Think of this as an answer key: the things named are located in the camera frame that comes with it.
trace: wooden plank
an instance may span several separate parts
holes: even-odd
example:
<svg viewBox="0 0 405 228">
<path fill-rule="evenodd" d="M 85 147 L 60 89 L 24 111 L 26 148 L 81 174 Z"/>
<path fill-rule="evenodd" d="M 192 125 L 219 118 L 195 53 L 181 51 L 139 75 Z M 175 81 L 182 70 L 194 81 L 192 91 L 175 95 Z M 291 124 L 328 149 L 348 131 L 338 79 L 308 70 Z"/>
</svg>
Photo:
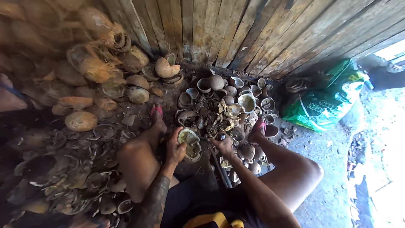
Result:
<svg viewBox="0 0 405 228">
<path fill-rule="evenodd" d="M 224 38 L 230 16 L 232 14 L 235 0 L 222 0 L 220 11 L 218 13 L 215 31 L 213 33 L 211 47 L 208 54 L 208 64 L 212 65 L 217 59 L 218 52 L 220 51 L 222 39 Z"/>
<path fill-rule="evenodd" d="M 228 26 L 226 27 L 226 32 L 224 38 L 222 39 L 220 51 L 218 52 L 217 61 L 215 63 L 216 67 L 222 67 L 224 63 L 226 54 L 228 53 L 229 47 L 232 43 L 239 20 L 243 14 L 243 8 L 245 7 L 246 3 L 247 0 L 236 0 L 235 2 L 235 7 L 229 19 Z"/>
<path fill-rule="evenodd" d="M 139 19 L 138 13 L 131 0 L 119 0 L 122 8 L 127 15 L 129 23 L 131 24 L 142 49 L 148 53 L 150 57 L 153 56 L 151 46 L 149 45 L 148 38 L 146 37 L 145 30 L 142 27 L 141 21 Z"/>
<path fill-rule="evenodd" d="M 193 44 L 193 0 L 182 0 L 181 12 L 183 16 L 183 56 L 184 60 L 192 60 Z"/>
<path fill-rule="evenodd" d="M 265 3 L 266 0 L 250 0 L 245 14 L 243 15 L 242 21 L 239 24 L 238 30 L 236 31 L 232 43 L 229 47 L 228 53 L 226 54 L 224 63 L 222 64 L 223 68 L 227 68 L 230 62 L 235 57 L 236 52 L 238 51 L 247 33 L 253 25 L 256 14 L 262 11 L 264 7 L 264 4 L 262 4 L 263 2 Z"/>
<path fill-rule="evenodd" d="M 194 0 L 193 15 L 193 51 L 192 61 L 200 63 L 202 61 L 204 22 L 207 11 L 208 0 Z"/>
<path fill-rule="evenodd" d="M 205 14 L 204 22 L 204 37 L 202 39 L 202 61 L 200 63 L 207 63 L 208 54 L 211 48 L 213 33 L 217 23 L 218 13 L 221 7 L 221 0 L 208 0 L 207 11 Z"/>
<path fill-rule="evenodd" d="M 373 0 L 338 0 L 303 32 L 288 48 L 276 57 L 259 75 L 276 75 L 295 63 L 303 54 L 333 33 Z"/>
<path fill-rule="evenodd" d="M 259 37 L 256 39 L 248 53 L 245 55 L 241 63 L 239 64 L 238 71 L 243 71 L 256 56 L 262 46 L 269 40 L 269 37 L 284 19 L 285 15 L 289 12 L 288 9 L 285 9 L 287 0 L 281 0 L 279 6 L 275 10 L 274 14 L 271 16 L 266 26 L 261 31 Z"/>
<path fill-rule="evenodd" d="M 172 12 L 170 9 L 170 2 L 168 0 L 158 0 L 158 6 L 160 11 L 160 17 L 162 19 L 162 25 L 164 30 L 164 37 L 168 43 L 170 52 L 177 58 L 175 28 L 172 20 Z"/>
<path fill-rule="evenodd" d="M 183 61 L 183 29 L 181 23 L 181 3 L 180 0 L 170 0 L 170 9 L 174 26 L 177 59 Z"/>
<path fill-rule="evenodd" d="M 400 42 L 401 40 L 404 40 L 404 39 L 405 39 L 405 29 L 402 30 L 401 32 L 399 32 L 398 34 L 384 40 L 383 42 L 380 42 L 379 44 L 376 44 L 376 45 L 368 48 L 367 50 L 365 50 L 365 51 L 363 51 L 363 52 L 361 52 L 361 53 L 359 53 L 357 55 L 355 55 L 356 52 L 352 52 L 352 51 L 346 53 L 345 55 L 347 55 L 348 57 L 350 56 L 350 57 L 354 57 L 354 58 L 361 58 L 361 57 L 364 57 L 366 55 L 375 53 L 375 52 L 377 52 L 377 51 L 379 51 L 381 49 L 384 49 L 384 48 L 386 48 L 386 47 L 388 47 L 388 46 L 390 46 L 390 45 L 392 45 L 394 43 Z"/>
<path fill-rule="evenodd" d="M 164 56 L 169 52 L 169 46 L 164 36 L 158 3 L 156 2 L 156 0 L 145 0 L 145 6 L 152 24 L 153 31 L 155 32 L 156 40 L 158 41 L 160 53 L 162 54 L 162 56 Z"/>
<path fill-rule="evenodd" d="M 298 0 L 287 13 L 281 24 L 272 33 L 266 45 L 248 67 L 248 72 L 259 74 L 269 62 L 290 45 L 333 0 Z"/>
<path fill-rule="evenodd" d="M 139 43 L 139 40 L 135 35 L 135 32 L 132 29 L 132 26 L 129 23 L 127 16 L 125 15 L 119 0 L 102 0 L 102 2 L 105 4 L 113 21 L 121 24 L 126 33 L 131 38 L 131 40 L 135 41 L 136 43 Z"/>
<path fill-rule="evenodd" d="M 340 30 L 331 36 L 321 45 L 315 47 L 309 53 L 305 54 L 300 60 L 295 62 L 292 66 L 283 71 L 288 73 L 297 67 L 295 72 L 303 72 L 309 69 L 313 64 L 324 60 L 327 56 L 334 51 L 340 49 L 344 45 L 351 43 L 357 37 L 361 37 L 366 31 L 375 28 L 375 26 L 393 15 L 401 15 L 405 7 L 403 0 L 383 0 L 369 8 L 366 12 L 359 15 L 352 20 L 349 24 L 345 24 L 339 28 Z"/>
<path fill-rule="evenodd" d="M 132 0 L 132 3 L 135 7 L 136 12 L 138 13 L 139 20 L 145 31 L 146 37 L 148 38 L 148 42 L 152 49 L 152 53 L 156 56 L 159 56 L 161 54 L 160 54 L 158 41 L 156 40 L 155 32 L 153 31 L 153 27 L 152 27 L 151 21 L 149 19 L 149 15 L 146 10 L 144 1 L 145 0 Z"/>
<path fill-rule="evenodd" d="M 270 20 L 271 16 L 273 15 L 274 11 L 280 5 L 281 0 L 269 0 L 267 1 L 266 5 L 264 6 L 261 13 L 256 14 L 256 18 L 252 27 L 249 30 L 249 33 L 245 37 L 245 40 L 241 44 L 238 52 L 235 55 L 235 58 L 232 60 L 231 64 L 229 65 L 229 69 L 237 70 L 238 66 L 240 65 L 241 61 L 245 57 L 245 55 L 249 52 L 250 48 L 259 37 L 261 31 L 264 29 L 268 21 Z"/>
<path fill-rule="evenodd" d="M 350 50 L 356 48 L 357 46 L 360 46 L 362 43 L 370 40 L 371 38 L 381 34 L 382 32 L 386 31 L 392 26 L 402 26 L 402 28 L 405 28 L 405 21 L 404 21 L 405 15 L 403 14 L 396 14 L 390 18 L 387 18 L 386 20 L 383 20 L 381 23 L 378 25 L 374 26 L 367 32 L 363 33 L 363 35 L 358 36 L 354 41 L 346 44 L 345 46 L 339 48 L 335 52 L 333 52 L 328 58 L 335 58 L 338 56 L 342 56 L 345 53 L 349 52 Z"/>
</svg>

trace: flip-flop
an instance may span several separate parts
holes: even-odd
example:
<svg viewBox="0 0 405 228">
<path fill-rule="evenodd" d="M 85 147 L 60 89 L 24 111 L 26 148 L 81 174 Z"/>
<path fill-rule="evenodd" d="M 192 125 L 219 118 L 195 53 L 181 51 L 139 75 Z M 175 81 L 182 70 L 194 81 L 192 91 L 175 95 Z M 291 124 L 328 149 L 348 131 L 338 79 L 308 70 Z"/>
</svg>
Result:
<svg viewBox="0 0 405 228">
<path fill-rule="evenodd" d="M 160 115 L 161 115 L 162 118 L 163 118 L 162 106 L 156 106 L 156 105 L 155 105 L 155 107 L 153 107 L 153 108 L 151 109 L 151 112 L 150 112 L 151 118 L 152 118 L 153 112 L 156 111 L 156 110 L 160 113 Z"/>
<path fill-rule="evenodd" d="M 259 130 L 261 127 L 264 127 L 264 132 L 266 132 L 266 121 L 263 121 L 262 123 L 260 123 L 259 125 L 256 126 L 256 124 L 254 125 L 252 131 L 249 133 L 249 136 L 251 134 L 253 134 L 255 131 Z"/>
</svg>

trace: tattoo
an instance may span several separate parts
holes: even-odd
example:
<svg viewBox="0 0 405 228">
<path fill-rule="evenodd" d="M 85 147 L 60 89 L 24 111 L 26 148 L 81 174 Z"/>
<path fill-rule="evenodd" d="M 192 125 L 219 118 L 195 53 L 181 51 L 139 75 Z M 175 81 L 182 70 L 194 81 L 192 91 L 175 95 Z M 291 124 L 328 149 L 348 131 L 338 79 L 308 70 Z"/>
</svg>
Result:
<svg viewBox="0 0 405 228">
<path fill-rule="evenodd" d="M 141 202 L 139 211 L 135 214 L 134 228 L 160 227 L 169 186 L 170 179 L 168 177 L 163 174 L 156 176 Z"/>
</svg>

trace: hand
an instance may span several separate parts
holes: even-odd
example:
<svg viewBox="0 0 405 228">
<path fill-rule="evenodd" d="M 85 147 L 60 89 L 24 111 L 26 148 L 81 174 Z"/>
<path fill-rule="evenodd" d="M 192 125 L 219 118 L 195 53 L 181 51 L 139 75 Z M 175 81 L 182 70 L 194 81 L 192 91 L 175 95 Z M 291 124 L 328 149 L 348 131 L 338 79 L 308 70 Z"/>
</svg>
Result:
<svg viewBox="0 0 405 228">
<path fill-rule="evenodd" d="M 226 135 L 226 138 L 223 141 L 216 141 L 215 139 L 212 138 L 212 139 L 209 139 L 209 142 L 217 147 L 217 149 L 220 151 L 220 153 L 222 154 L 222 156 L 224 158 L 229 160 L 232 158 L 232 156 L 235 156 L 235 152 L 232 149 L 233 139 L 229 135 L 227 135 L 225 132 L 219 132 L 219 133 L 224 133 Z"/>
<path fill-rule="evenodd" d="M 170 140 L 167 142 L 167 153 L 166 153 L 166 160 L 167 162 L 175 162 L 179 163 L 183 160 L 185 156 L 185 150 L 187 148 L 187 143 L 183 142 L 179 144 L 177 141 L 177 137 L 179 132 L 183 129 L 183 127 L 178 127 L 170 137 Z"/>
</svg>

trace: yellow cloth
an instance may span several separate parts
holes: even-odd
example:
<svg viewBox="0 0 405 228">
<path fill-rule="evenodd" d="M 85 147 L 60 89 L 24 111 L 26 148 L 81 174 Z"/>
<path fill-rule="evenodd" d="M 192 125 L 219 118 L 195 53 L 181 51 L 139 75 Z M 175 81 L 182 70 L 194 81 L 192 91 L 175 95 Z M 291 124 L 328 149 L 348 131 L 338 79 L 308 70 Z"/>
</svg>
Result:
<svg viewBox="0 0 405 228">
<path fill-rule="evenodd" d="M 231 224 L 228 223 L 224 214 L 222 212 L 217 212 L 210 215 L 199 215 L 195 218 L 190 219 L 183 228 L 196 228 L 198 226 L 215 222 L 218 228 L 244 228 L 243 222 L 241 220 L 234 220 Z"/>
</svg>

